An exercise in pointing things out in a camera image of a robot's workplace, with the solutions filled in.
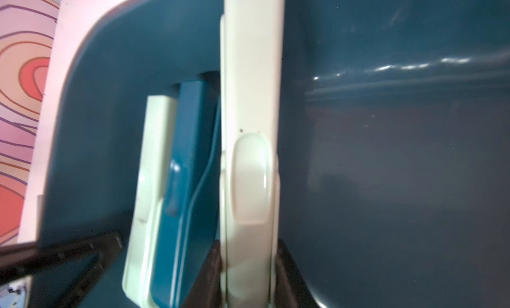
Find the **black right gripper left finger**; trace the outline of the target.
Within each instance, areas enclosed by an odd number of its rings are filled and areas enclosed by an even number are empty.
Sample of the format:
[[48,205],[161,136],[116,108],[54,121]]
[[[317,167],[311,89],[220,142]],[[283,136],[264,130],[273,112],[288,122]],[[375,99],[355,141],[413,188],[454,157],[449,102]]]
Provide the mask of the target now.
[[181,308],[219,308],[221,306],[220,275],[220,242],[215,240]]

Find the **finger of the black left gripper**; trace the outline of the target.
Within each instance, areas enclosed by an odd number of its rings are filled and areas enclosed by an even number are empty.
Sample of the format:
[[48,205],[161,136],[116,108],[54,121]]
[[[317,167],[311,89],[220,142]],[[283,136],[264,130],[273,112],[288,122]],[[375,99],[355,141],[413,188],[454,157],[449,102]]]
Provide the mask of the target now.
[[117,232],[71,240],[45,248],[39,248],[35,242],[2,247],[1,285],[91,256],[94,261],[89,268],[69,286],[55,305],[78,307],[123,249],[122,237]]

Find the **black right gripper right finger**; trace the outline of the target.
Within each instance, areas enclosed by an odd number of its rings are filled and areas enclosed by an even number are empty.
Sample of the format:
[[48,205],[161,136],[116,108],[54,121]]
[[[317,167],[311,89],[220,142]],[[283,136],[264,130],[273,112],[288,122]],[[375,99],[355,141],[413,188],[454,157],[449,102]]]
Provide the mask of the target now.
[[284,242],[278,240],[275,257],[276,287],[274,304],[276,307],[318,308],[304,278],[294,262]]

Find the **light green pliers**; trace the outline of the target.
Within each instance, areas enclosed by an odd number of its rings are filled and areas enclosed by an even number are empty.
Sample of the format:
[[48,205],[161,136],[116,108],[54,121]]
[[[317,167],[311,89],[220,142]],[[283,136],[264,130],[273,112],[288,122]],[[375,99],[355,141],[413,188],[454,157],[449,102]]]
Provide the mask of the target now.
[[176,99],[170,96],[147,97],[135,207],[122,278],[126,297],[137,307],[157,307],[150,285],[177,106]]

